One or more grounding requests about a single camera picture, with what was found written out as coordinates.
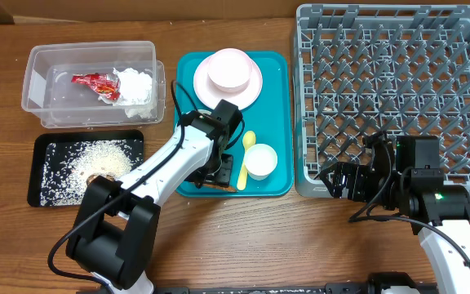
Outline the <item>brown food scraps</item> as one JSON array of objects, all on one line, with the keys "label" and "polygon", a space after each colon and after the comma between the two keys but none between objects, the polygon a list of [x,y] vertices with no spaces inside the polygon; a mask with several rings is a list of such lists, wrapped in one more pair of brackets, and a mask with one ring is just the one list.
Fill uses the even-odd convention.
[{"label": "brown food scraps", "polygon": [[104,182],[114,182],[115,178],[110,174],[91,174],[86,179],[86,185],[89,186],[90,184],[97,182],[97,183],[104,183]]}]

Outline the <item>orange carrot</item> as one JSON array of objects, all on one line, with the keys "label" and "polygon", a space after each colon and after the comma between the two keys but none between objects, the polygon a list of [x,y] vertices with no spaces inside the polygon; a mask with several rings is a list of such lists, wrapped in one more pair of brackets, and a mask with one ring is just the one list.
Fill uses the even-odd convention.
[{"label": "orange carrot", "polygon": [[228,186],[219,186],[219,185],[212,185],[212,184],[204,184],[203,187],[224,191],[226,193],[236,193],[237,192],[237,189],[230,186],[230,185],[228,185]]}]

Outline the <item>white napkin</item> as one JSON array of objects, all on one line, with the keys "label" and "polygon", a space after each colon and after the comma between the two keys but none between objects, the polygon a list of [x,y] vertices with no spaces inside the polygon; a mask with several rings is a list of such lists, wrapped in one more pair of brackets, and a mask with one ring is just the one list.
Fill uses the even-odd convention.
[{"label": "white napkin", "polygon": [[123,71],[114,69],[113,73],[119,81],[119,97],[113,106],[126,106],[125,114],[128,118],[151,118],[156,108],[153,78],[133,68]]}]

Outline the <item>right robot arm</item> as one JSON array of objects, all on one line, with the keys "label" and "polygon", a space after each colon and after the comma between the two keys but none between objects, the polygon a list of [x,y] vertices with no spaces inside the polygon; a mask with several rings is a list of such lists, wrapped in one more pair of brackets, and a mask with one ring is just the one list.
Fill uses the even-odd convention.
[{"label": "right robot arm", "polygon": [[366,165],[337,162],[319,178],[334,198],[362,203],[349,222],[410,224],[435,274],[419,284],[404,272],[370,274],[361,283],[328,283],[326,293],[470,293],[470,194],[447,185],[435,136],[366,136]]}]

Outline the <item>pale green cup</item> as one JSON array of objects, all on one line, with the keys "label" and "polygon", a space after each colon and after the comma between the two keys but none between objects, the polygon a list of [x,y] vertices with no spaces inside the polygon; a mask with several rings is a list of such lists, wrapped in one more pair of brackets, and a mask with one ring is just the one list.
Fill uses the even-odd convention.
[{"label": "pale green cup", "polygon": [[266,179],[277,167],[277,153],[266,144],[256,144],[249,148],[245,156],[246,168],[253,180]]}]

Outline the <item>pink bowl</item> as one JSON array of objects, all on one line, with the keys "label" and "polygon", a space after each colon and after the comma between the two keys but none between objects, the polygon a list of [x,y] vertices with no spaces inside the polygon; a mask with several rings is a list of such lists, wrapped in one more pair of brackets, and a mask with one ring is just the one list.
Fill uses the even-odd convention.
[{"label": "pink bowl", "polygon": [[209,57],[207,75],[213,84],[225,92],[244,90],[251,79],[251,58],[236,48],[225,48]]}]

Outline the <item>red foil wrapper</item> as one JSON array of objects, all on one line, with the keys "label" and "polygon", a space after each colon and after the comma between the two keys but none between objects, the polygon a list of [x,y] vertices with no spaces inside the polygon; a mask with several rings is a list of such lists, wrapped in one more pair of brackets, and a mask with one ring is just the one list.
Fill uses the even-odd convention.
[{"label": "red foil wrapper", "polygon": [[119,98],[120,80],[111,73],[74,74],[71,83],[88,86],[100,98],[115,101]]}]

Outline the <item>white rice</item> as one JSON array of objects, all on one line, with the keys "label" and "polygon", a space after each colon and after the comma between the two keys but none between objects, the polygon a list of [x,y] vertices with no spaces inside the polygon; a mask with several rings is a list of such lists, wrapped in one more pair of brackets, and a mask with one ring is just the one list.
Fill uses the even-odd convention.
[{"label": "white rice", "polygon": [[97,176],[117,180],[143,160],[141,139],[50,143],[42,165],[39,205],[78,205]]}]

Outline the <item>pink plate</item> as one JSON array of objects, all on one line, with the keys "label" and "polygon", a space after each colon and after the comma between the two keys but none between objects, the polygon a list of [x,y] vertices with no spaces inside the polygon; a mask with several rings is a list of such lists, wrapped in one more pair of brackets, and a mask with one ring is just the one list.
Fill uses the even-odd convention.
[{"label": "pink plate", "polygon": [[207,66],[211,56],[205,58],[193,76],[193,89],[198,99],[209,109],[214,109],[221,100],[236,105],[240,110],[251,106],[259,97],[263,87],[263,75],[259,66],[252,60],[252,73],[245,89],[237,92],[220,90],[209,78]]}]

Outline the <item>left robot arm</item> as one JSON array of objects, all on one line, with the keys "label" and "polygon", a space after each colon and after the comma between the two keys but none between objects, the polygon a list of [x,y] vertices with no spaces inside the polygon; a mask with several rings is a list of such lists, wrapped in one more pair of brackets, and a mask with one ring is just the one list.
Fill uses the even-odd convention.
[{"label": "left robot arm", "polygon": [[184,182],[229,188],[233,158],[225,150],[242,121],[242,112],[226,100],[210,114],[189,111],[142,165],[118,180],[97,176],[88,185],[66,254],[100,283],[100,292],[153,292],[144,270],[163,203]]}]

